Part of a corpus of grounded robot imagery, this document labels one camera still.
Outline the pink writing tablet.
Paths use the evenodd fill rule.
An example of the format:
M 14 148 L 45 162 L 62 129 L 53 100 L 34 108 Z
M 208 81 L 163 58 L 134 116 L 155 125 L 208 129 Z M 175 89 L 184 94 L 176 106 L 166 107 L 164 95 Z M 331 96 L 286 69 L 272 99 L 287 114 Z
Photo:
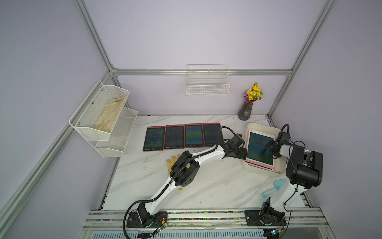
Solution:
M 275 159 L 266 145 L 275 140 L 275 136 L 261 131 L 249 129 L 245 147 L 247 156 L 245 161 L 267 171 L 275 171 Z

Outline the red writing tablet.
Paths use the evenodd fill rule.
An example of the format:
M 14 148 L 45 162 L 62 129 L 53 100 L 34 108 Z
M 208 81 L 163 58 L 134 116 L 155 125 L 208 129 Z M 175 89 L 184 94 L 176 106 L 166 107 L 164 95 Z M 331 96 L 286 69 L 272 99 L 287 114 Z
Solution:
M 219 143 L 220 140 L 223 140 L 223 135 L 220 127 L 221 124 L 218 122 L 203 124 L 205 146 L 214 146 Z
M 143 151 L 159 151 L 164 149 L 165 126 L 148 127 L 145 135 Z
M 184 125 L 175 124 L 167 125 L 165 133 L 165 149 L 184 148 Z
M 203 147 L 204 132 L 202 124 L 185 124 L 185 147 Z

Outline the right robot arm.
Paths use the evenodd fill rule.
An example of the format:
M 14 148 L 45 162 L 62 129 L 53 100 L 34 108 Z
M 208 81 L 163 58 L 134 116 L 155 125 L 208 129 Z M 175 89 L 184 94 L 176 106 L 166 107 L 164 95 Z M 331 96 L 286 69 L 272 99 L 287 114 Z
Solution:
M 262 225 L 272 225 L 284 220 L 286 209 L 302 192 L 317 187 L 323 177 L 323 154 L 305 149 L 290 139 L 289 125 L 285 124 L 277 138 L 266 145 L 273 156 L 284 156 L 286 163 L 285 182 L 274 199 L 268 197 L 259 213 Z

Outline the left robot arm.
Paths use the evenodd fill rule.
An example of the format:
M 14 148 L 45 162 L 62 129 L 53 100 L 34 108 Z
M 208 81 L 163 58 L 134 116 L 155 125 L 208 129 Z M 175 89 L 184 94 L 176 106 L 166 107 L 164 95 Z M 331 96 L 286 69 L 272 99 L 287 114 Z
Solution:
M 160 211 L 163 204 L 177 190 L 191 184 L 195 179 L 201 166 L 211 162 L 216 162 L 227 157 L 244 160 L 247 156 L 247 149 L 244 147 L 245 140 L 242 134 L 235 133 L 227 126 L 220 129 L 227 129 L 233 133 L 231 139 L 219 139 L 213 147 L 197 153 L 184 151 L 181 156 L 171 166 L 171 172 L 163 186 L 148 200 L 137 200 L 127 209 L 122 223 L 122 230 L 125 238 L 129 238 L 126 230 L 128 216 L 136 211 L 140 226 L 146 228 L 150 226 L 155 215 Z

